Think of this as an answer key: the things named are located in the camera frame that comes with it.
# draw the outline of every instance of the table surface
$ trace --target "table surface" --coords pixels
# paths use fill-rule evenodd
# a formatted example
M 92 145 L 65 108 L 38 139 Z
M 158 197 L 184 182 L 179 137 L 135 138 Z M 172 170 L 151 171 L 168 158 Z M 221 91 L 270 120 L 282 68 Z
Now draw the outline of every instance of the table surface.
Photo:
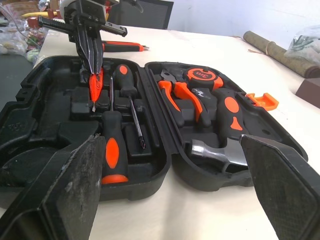
M 241 39 L 199 33 L 128 27 L 125 38 L 101 32 L 103 40 L 137 42 L 144 52 L 104 53 L 143 67 L 148 62 L 181 62 L 218 69 L 247 93 L 269 93 L 279 101 L 269 113 L 301 144 L 319 173 L 320 109 L 295 96 L 303 78 L 272 58 L 248 52 Z M 49 56 L 77 55 L 68 36 L 50 30 L 38 63 Z M 276 240 L 253 187 L 224 187 L 201 192 L 170 169 L 153 196 L 115 200 L 98 206 L 90 240 Z

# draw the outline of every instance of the robotic arm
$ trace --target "robotic arm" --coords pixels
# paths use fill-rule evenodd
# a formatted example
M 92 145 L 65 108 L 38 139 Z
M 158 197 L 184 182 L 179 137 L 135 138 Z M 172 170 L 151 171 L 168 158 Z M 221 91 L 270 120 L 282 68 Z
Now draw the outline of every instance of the robotic arm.
M 143 9 L 137 0 L 124 0 Z M 103 45 L 100 30 L 125 37 L 127 29 L 106 21 L 106 7 L 118 4 L 119 0 L 63 0 L 60 13 L 64 22 L 39 17 L 39 26 L 69 35 L 69 41 L 75 43 L 76 51 L 84 68 L 90 74 L 99 74 L 103 63 Z

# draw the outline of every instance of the metal hammer head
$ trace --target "metal hammer head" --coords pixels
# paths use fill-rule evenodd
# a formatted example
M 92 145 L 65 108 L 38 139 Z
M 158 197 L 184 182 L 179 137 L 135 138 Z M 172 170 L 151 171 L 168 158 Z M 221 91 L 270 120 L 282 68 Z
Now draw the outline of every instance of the metal hammer head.
M 213 148 L 203 141 L 193 139 L 191 156 L 212 160 L 212 164 L 222 173 L 236 173 L 248 169 L 244 151 L 240 143 L 227 138 L 224 148 Z

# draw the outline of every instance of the floor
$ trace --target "floor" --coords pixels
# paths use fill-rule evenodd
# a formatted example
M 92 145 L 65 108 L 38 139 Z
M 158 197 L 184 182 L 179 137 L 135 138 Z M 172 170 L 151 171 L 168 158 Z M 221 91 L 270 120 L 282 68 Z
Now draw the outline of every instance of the floor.
M 33 64 L 21 55 L 0 55 L 0 110 L 7 102 L 16 101 L 20 83 Z

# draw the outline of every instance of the black plastic tool case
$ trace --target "black plastic tool case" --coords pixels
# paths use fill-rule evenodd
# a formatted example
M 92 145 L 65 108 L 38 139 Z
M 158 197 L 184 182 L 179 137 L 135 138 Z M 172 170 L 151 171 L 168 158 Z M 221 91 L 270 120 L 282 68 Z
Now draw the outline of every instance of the black plastic tool case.
M 161 186 L 172 163 L 186 183 L 201 191 L 217 191 L 226 186 L 252 186 L 248 170 L 221 173 L 210 164 L 188 157 L 191 139 L 204 141 L 214 148 L 223 147 L 218 138 L 215 110 L 211 109 L 212 127 L 195 124 L 194 107 L 188 100 L 177 100 L 185 117 L 178 128 L 166 106 L 157 81 L 162 69 L 183 81 L 184 69 L 200 67 L 182 63 L 151 62 L 145 68 L 136 63 L 105 58 L 103 90 L 96 112 L 88 84 L 81 74 L 81 61 L 73 56 L 55 56 L 42 61 L 21 83 L 16 102 L 8 102 L 0 113 L 0 192 L 3 198 L 14 196 L 41 172 L 48 160 L 70 144 L 83 142 L 89 135 L 102 132 L 101 114 L 110 109 L 110 76 L 117 65 L 132 70 L 138 97 L 134 100 L 146 149 L 140 148 L 127 98 L 120 97 L 115 83 L 114 108 L 122 113 L 122 133 L 128 154 L 126 183 L 101 187 L 100 200 L 138 200 L 151 196 Z M 296 149 L 308 159 L 304 149 L 261 107 L 245 97 L 246 93 L 219 71 L 224 87 L 237 92 L 235 98 L 244 114 L 244 125 L 251 135 L 276 140 Z

